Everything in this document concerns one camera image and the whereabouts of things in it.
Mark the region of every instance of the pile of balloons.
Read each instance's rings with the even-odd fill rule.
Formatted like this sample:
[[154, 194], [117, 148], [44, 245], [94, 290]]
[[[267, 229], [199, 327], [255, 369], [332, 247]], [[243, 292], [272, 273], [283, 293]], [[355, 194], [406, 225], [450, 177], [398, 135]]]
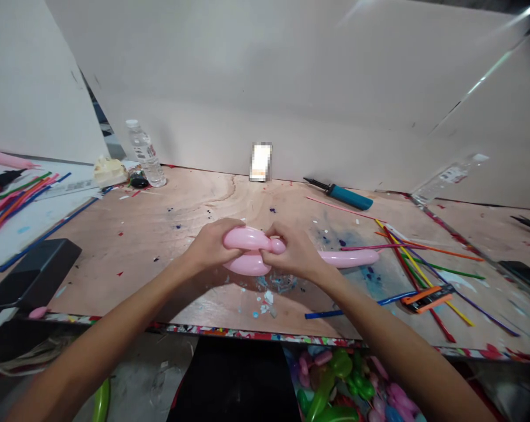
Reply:
[[[368, 411], [368, 422], [425, 421], [415, 403], [391, 382], [374, 356], [363, 358], [357, 350], [348, 354], [345, 349], [316, 345], [308, 346], [298, 360], [286, 353], [293, 380], [303, 387], [297, 399], [306, 422], [363, 421], [360, 409], [365, 414]], [[336, 387], [337, 378], [341, 380]], [[365, 409], [365, 402], [370, 410]]]

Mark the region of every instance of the wooden table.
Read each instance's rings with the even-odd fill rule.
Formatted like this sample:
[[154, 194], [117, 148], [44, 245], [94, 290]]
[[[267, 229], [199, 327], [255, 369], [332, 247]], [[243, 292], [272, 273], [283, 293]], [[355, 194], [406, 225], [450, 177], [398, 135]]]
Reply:
[[492, 260], [530, 266], [530, 227], [510, 217], [530, 219], [530, 210], [438, 199], [428, 208]]
[[[110, 192], [55, 234], [54, 237], [75, 242], [83, 252], [50, 302], [53, 314], [49, 319], [88, 323], [95, 319], [89, 315], [105, 315], [183, 253], [202, 226], [222, 217], [245, 219], [249, 226], [258, 229], [282, 220], [305, 230], [319, 250], [339, 249], [343, 243], [386, 243], [375, 234], [379, 228], [373, 220], [306, 199], [313, 196], [342, 205], [307, 184], [278, 180], [251, 183], [247, 176], [183, 168], [166, 169], [166, 175], [167, 186], [134, 197], [126, 188]], [[411, 240], [470, 254], [408, 198], [390, 193], [358, 193], [374, 200], [368, 215], [388, 221]], [[465, 284], [457, 287], [512, 329], [522, 332], [521, 337], [510, 336], [458, 297], [454, 303], [475, 327], [468, 327], [445, 305], [437, 308], [456, 338], [455, 344], [445, 340], [429, 313], [410, 315], [396, 304], [386, 306], [389, 312], [444, 354], [490, 359], [525, 359], [525, 355], [530, 355], [530, 298], [524, 292], [486, 262], [433, 251], [420, 253], [431, 263], [485, 276], [484, 282], [464, 278]], [[371, 268], [352, 268], [344, 274], [376, 300], [412, 290], [390, 250], [384, 251]], [[261, 314], [263, 301], [259, 298], [263, 299], [267, 289], [274, 292], [276, 317], [270, 312]], [[306, 312], [333, 307], [333, 301], [306, 280], [275, 272], [260, 278], [242, 277], [218, 268], [185, 284], [157, 321], [170, 323], [164, 328], [168, 331], [358, 344], [355, 340], [360, 336], [344, 316], [304, 318]]]

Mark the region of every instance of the plastic water bottle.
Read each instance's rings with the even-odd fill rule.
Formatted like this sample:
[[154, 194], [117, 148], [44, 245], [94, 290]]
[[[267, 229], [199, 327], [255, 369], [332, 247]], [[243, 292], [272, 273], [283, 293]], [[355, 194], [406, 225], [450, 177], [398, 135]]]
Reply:
[[128, 127], [128, 137], [130, 143], [134, 148], [134, 153], [138, 162], [142, 166], [142, 170], [152, 185], [155, 188], [160, 188], [167, 183], [165, 179], [164, 171], [159, 164], [159, 159], [155, 154], [154, 146], [150, 137], [140, 127], [138, 120], [127, 120], [126, 126]]
[[468, 171], [480, 166], [489, 157], [484, 154], [474, 154], [468, 156], [461, 162], [451, 164], [444, 172], [439, 173], [421, 188], [416, 190], [412, 196], [422, 204], [426, 205], [438, 196], [442, 196], [443, 191], [454, 183], [460, 183], [468, 176]]

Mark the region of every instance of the black power bank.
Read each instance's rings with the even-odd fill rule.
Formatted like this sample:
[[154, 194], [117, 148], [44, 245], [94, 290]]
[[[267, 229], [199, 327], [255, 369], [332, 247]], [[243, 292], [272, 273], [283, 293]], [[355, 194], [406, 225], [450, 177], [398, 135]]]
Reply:
[[0, 311], [22, 311], [46, 306], [66, 278], [81, 248], [68, 239], [44, 240], [0, 283]]

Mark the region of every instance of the white wall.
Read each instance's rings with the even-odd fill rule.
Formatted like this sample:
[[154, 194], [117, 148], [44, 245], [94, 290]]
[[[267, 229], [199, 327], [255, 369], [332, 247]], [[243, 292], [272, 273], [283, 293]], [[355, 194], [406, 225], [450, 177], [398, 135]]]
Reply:
[[43, 0], [0, 0], [0, 151], [92, 163], [107, 147]]
[[119, 139], [137, 118], [163, 162], [240, 174], [271, 141], [275, 178], [402, 191], [471, 142], [432, 131], [530, 25], [408, 0], [46, 2]]
[[530, 207], [530, 35], [433, 135], [451, 156], [490, 157], [447, 198]]

